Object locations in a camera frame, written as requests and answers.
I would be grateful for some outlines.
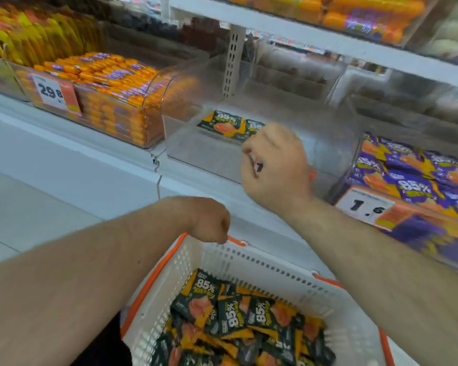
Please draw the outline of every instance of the hand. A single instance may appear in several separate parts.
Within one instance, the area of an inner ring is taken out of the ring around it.
[[[246,193],[281,218],[311,200],[309,165],[299,138],[281,124],[271,123],[243,144],[241,178]],[[254,171],[252,154],[263,163]]]
[[[225,244],[231,215],[225,206],[209,197],[173,196],[166,198],[171,208],[181,212],[185,231],[204,242]]]

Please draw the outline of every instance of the black pants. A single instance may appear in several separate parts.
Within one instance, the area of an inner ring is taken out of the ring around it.
[[[129,347],[121,339],[120,313],[116,314],[71,366],[132,366]]]

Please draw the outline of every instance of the pile of green snack packages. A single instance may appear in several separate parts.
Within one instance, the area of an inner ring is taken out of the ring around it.
[[[324,322],[198,269],[171,303],[151,366],[331,366]]]

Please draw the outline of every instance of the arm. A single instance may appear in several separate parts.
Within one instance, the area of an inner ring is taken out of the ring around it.
[[[228,211],[169,197],[0,263],[0,365],[69,365],[178,235],[225,243]]]
[[[421,366],[458,364],[458,273],[313,198],[300,140],[272,124],[243,145],[246,192],[311,246],[366,314]],[[262,160],[255,174],[253,153]]]

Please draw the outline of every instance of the person's left arm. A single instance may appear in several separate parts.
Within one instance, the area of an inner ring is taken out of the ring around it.
[[[0,365],[69,365],[178,235],[225,243],[220,203],[175,196],[0,263]]]

